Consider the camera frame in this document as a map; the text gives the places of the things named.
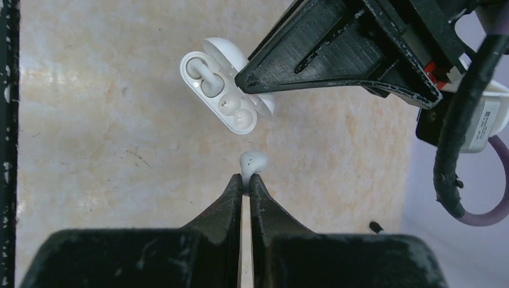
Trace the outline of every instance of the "beige marble countertop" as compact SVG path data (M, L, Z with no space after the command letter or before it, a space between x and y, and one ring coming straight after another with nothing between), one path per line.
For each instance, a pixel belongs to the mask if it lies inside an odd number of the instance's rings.
M290 3L22 2L18 284L57 230L182 226L250 148L269 156L273 197L312 230L367 232L371 219L398 229L416 108L362 88L282 92L274 117L238 136L180 77L206 37L248 55Z

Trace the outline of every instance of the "open case lid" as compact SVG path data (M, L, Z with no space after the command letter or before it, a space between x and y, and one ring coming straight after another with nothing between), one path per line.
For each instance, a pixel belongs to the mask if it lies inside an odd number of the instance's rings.
M207 38L203 41L203 48L207 54L217 61L224 70L224 75L228 77L228 81L231 83L235 83L235 76L248 63L242 51L226 39L217 37ZM272 94L245 94L245 96L261 115L271 117L274 114L275 104Z

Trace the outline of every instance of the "red component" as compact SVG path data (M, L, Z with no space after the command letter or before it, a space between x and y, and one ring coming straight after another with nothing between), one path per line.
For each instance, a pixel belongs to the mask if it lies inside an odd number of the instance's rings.
M428 78L435 84L435 86L442 90L442 88L447 84L447 82L439 81L435 75L433 75L433 72L438 68L435 62L431 61L424 67L424 72L426 75L428 75Z

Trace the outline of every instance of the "white earbud case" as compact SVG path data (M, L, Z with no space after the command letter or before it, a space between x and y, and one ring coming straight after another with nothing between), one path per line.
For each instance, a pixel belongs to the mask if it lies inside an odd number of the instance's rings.
M222 38L207 38L203 48L206 53L190 52L184 56L180 62L182 79L231 132L247 134L253 131L258 119L257 111L266 117L273 115L274 96L248 95L236 86L235 76L247 65L248 60L235 44ZM197 70L193 69L191 72L194 78L189 75L188 64L195 58L200 59L213 75L222 79L224 87L219 94L208 97L203 93L202 85L205 79L203 76L197 78Z

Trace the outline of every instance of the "earbud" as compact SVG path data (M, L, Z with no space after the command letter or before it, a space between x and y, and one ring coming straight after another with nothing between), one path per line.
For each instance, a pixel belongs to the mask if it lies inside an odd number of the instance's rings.
M268 157L259 150L249 150L240 156L240 168L242 170L242 184L244 185L244 194L249 192L249 183L251 176L255 173L261 173L267 168Z
M210 69L198 58L189 60L185 67L187 74L193 79L203 78L202 91L205 96L214 98L221 93L224 88L224 81L218 75L212 73Z

